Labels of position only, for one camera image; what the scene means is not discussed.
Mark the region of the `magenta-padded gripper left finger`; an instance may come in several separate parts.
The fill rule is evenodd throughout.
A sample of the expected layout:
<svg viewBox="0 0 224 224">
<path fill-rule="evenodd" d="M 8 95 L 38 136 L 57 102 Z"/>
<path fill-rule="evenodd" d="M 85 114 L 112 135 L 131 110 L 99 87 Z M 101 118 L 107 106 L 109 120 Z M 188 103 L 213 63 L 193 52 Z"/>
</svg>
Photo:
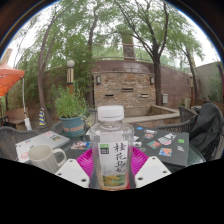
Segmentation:
<svg viewBox="0 0 224 224">
<path fill-rule="evenodd" d="M 55 175 L 83 188 L 90 184 L 89 176 L 76 159 L 68 159 Z"/>
</svg>

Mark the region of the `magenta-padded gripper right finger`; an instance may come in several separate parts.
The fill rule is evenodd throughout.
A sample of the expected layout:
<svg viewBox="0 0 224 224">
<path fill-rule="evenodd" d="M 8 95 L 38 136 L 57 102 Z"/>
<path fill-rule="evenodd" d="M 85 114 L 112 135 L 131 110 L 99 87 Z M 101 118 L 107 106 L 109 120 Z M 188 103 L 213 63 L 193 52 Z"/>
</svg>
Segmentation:
<svg viewBox="0 0 224 224">
<path fill-rule="evenodd" d="M 137 148 L 133 149 L 131 171 L 137 188 L 146 186 L 171 174 L 158 157 L 148 157 Z"/>
</svg>

